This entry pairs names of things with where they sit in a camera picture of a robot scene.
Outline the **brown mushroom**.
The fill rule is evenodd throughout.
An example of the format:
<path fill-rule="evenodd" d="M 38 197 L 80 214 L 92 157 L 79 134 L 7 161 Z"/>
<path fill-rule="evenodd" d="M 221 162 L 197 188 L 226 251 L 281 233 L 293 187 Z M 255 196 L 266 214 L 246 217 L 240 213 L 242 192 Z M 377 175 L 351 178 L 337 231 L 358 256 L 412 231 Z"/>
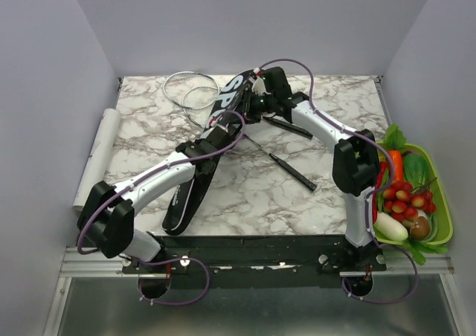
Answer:
<path fill-rule="evenodd" d="M 409 236 L 417 241 L 426 239 L 431 233 L 431 225 L 427 218 L 418 216 L 410 227 Z"/>

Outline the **orange carrot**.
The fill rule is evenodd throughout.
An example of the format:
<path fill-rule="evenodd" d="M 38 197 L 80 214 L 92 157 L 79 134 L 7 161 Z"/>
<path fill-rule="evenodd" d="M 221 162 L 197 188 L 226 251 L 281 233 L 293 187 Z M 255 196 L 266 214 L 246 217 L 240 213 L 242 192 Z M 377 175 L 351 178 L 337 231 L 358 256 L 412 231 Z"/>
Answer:
<path fill-rule="evenodd" d="M 404 167 L 402 161 L 402 154 L 400 151 L 392 149 L 388 151 L 391 162 L 393 164 L 393 176 L 394 181 L 403 181 L 404 180 Z"/>

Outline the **white radish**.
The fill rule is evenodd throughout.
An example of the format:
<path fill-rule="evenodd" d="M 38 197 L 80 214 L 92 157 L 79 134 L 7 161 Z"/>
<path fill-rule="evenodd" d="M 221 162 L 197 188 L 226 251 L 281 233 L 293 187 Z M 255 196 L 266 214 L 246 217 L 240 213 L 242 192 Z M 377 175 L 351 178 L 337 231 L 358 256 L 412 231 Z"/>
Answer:
<path fill-rule="evenodd" d="M 403 242 L 408 238 L 407 229 L 386 213 L 377 213 L 373 226 L 391 241 Z"/>

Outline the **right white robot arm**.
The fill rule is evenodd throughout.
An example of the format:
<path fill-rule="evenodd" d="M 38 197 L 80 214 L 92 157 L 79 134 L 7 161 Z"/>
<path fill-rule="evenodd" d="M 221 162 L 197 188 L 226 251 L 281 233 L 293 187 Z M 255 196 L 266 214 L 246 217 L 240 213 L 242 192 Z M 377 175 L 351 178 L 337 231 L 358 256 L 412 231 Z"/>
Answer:
<path fill-rule="evenodd" d="M 357 131 L 321 111 L 310 93 L 292 93 L 280 67 L 255 68 L 246 82 L 251 85 L 242 99 L 246 120 L 254 123 L 265 113 L 275 113 L 310 132 L 333 153 L 332 179 L 344 194 L 347 218 L 349 246 L 342 252 L 342 261 L 350 270 L 361 269 L 376 249 L 372 202 L 380 165 L 373 133 Z"/>

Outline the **badminton racket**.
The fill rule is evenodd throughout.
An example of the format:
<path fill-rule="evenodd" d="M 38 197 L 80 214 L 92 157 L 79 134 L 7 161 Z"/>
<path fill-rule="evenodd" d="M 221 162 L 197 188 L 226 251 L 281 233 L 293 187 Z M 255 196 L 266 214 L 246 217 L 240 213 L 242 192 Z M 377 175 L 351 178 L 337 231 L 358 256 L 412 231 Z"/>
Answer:
<path fill-rule="evenodd" d="M 200 86 L 197 86 L 197 87 L 194 87 L 194 88 L 191 88 L 190 90 L 188 90 L 183 98 L 182 98 L 182 102 L 185 103 L 186 99 L 187 99 L 187 96 L 192 93 L 193 91 L 198 91 L 198 90 L 202 90 L 202 89 L 205 89 L 205 90 L 213 90 L 213 91 L 218 91 L 217 88 L 214 88 L 212 86 L 208 86 L 208 85 L 200 85 Z M 190 110 L 201 110 L 201 108 L 198 108 L 198 107 L 192 107 L 192 108 L 183 108 L 183 111 L 185 113 L 185 115 L 187 116 L 187 118 L 189 119 L 189 121 L 191 123 L 193 123 L 195 126 L 198 126 L 200 128 L 203 128 L 204 126 L 200 123 L 198 123 L 194 118 L 192 118 L 190 116 L 190 113 L 189 111 Z M 252 142 L 258 149 L 260 149 L 261 151 L 263 151 L 264 153 L 267 154 L 267 156 L 270 157 L 270 159 L 272 159 L 276 165 L 278 165 L 281 169 L 285 170 L 290 176 L 292 176 L 295 180 L 299 181 L 303 186 L 305 186 L 309 191 L 311 192 L 314 192 L 317 188 L 317 185 L 314 184 L 312 181 L 310 181 L 308 178 L 306 178 L 303 174 L 301 174 L 300 172 L 298 172 L 294 167 L 292 167 L 291 165 L 289 165 L 288 163 L 286 163 L 282 158 L 279 158 L 277 157 L 276 155 L 270 153 L 268 150 L 266 150 L 262 145 L 260 145 L 258 142 L 256 142 L 255 140 L 253 140 L 252 138 L 250 138 L 247 134 L 244 134 L 243 137 L 245 139 L 247 139 L 248 141 Z"/>
<path fill-rule="evenodd" d="M 221 87 L 214 77 L 193 71 L 170 75 L 161 87 L 163 95 L 182 109 L 196 127 L 204 128 Z"/>

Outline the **red cherry tomatoes bunch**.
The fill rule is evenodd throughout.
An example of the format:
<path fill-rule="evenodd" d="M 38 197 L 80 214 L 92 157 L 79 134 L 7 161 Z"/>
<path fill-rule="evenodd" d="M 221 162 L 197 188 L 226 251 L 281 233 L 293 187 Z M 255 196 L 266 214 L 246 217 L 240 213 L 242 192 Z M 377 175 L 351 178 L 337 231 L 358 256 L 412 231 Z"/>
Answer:
<path fill-rule="evenodd" d="M 417 216 L 428 217 L 436 212 L 437 207 L 430 184 L 413 187 L 407 181 L 394 181 L 379 196 L 377 209 L 398 222 L 404 222 L 413 221 Z"/>

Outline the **green vegetable tray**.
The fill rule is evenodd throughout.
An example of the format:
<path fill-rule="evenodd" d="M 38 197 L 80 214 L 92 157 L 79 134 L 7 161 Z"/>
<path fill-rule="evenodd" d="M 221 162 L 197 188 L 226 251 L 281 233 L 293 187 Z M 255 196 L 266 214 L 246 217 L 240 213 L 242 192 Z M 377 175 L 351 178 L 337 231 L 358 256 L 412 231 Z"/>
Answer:
<path fill-rule="evenodd" d="M 393 144 L 380 156 L 377 187 L 390 186 L 373 198 L 377 239 L 393 245 L 435 248 L 453 235 L 446 198 L 431 159 L 418 146 Z"/>

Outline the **dark green leafy vegetable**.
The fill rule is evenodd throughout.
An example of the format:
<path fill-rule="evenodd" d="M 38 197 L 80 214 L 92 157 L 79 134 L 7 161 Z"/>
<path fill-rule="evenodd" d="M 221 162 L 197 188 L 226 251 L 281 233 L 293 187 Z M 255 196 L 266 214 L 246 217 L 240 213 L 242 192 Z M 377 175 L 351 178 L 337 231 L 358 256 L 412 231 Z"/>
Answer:
<path fill-rule="evenodd" d="M 413 187 L 421 187 L 429 182 L 428 163 L 421 155 L 409 153 L 402 161 L 405 180 Z"/>

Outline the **black racket bag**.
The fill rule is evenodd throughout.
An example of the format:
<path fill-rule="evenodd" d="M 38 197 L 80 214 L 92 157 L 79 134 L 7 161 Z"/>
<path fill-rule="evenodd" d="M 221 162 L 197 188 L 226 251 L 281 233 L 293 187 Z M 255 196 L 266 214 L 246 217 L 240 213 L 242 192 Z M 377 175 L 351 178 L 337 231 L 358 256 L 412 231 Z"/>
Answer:
<path fill-rule="evenodd" d="M 209 121 L 214 117 L 220 123 L 226 125 L 227 128 L 235 126 L 239 129 L 242 127 L 238 118 L 231 115 L 222 117 L 221 114 L 226 111 L 238 110 L 237 106 L 242 99 L 245 87 L 249 86 L 251 88 L 251 83 L 248 81 L 251 73 L 251 70 L 243 71 L 221 89 L 218 97 L 215 99 L 203 131 L 209 128 Z M 178 151 L 184 152 L 190 157 L 195 157 L 217 150 L 205 150 L 202 146 L 201 134 L 192 143 L 180 144 Z M 221 156 L 221 154 L 217 154 L 211 158 L 193 163 L 196 168 L 193 178 L 176 188 L 162 222 L 162 228 L 167 234 L 177 236 L 186 230 L 208 191 Z"/>

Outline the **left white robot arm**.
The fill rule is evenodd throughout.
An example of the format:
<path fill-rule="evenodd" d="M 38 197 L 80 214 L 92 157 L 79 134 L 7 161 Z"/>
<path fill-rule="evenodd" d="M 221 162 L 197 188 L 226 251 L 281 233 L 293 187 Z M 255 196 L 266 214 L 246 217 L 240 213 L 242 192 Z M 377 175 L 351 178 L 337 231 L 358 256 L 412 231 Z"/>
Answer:
<path fill-rule="evenodd" d="M 115 185 L 105 181 L 96 183 L 77 223 L 78 252 L 88 254 L 83 243 L 90 241 L 94 250 L 107 258 L 125 254 L 139 259 L 140 265 L 150 273 L 160 271 L 165 262 L 163 245 L 151 233 L 135 229 L 136 215 L 174 189 L 167 216 L 172 220 L 173 232 L 180 234 L 202 203 L 222 154 L 243 133 L 242 127 L 216 125 L 200 139 L 179 144 L 164 161 L 140 175 Z"/>

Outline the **red chili pepper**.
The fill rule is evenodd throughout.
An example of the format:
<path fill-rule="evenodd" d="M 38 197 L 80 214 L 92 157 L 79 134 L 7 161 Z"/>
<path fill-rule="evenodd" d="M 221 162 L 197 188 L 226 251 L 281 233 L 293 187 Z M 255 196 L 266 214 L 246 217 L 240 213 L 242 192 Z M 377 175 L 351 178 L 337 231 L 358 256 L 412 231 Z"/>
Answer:
<path fill-rule="evenodd" d="M 383 175 L 386 171 L 387 171 L 387 161 L 381 161 L 380 162 L 380 172 L 377 175 L 377 180 L 376 180 L 376 185 L 375 185 L 376 189 L 380 188 L 380 186 L 382 184 Z"/>

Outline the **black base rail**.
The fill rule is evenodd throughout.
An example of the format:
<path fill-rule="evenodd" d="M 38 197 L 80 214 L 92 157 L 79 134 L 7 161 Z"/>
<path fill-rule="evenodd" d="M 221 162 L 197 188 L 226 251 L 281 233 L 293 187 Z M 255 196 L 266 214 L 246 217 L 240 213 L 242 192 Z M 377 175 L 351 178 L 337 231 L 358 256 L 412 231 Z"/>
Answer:
<path fill-rule="evenodd" d="M 163 236 L 151 265 L 126 262 L 122 272 L 148 286 L 200 288 L 337 288 L 341 277 L 385 271 L 373 243 L 353 247 L 342 235 Z"/>

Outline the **white shuttlecock tube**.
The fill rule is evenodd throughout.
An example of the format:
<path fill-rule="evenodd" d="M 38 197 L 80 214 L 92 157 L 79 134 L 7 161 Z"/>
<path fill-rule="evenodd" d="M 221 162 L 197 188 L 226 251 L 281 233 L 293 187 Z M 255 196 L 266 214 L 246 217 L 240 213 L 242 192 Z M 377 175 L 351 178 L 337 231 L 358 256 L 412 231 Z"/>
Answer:
<path fill-rule="evenodd" d="M 84 208 L 92 187 L 103 180 L 120 121 L 121 114 L 116 109 L 104 111 L 72 205 L 76 211 Z"/>

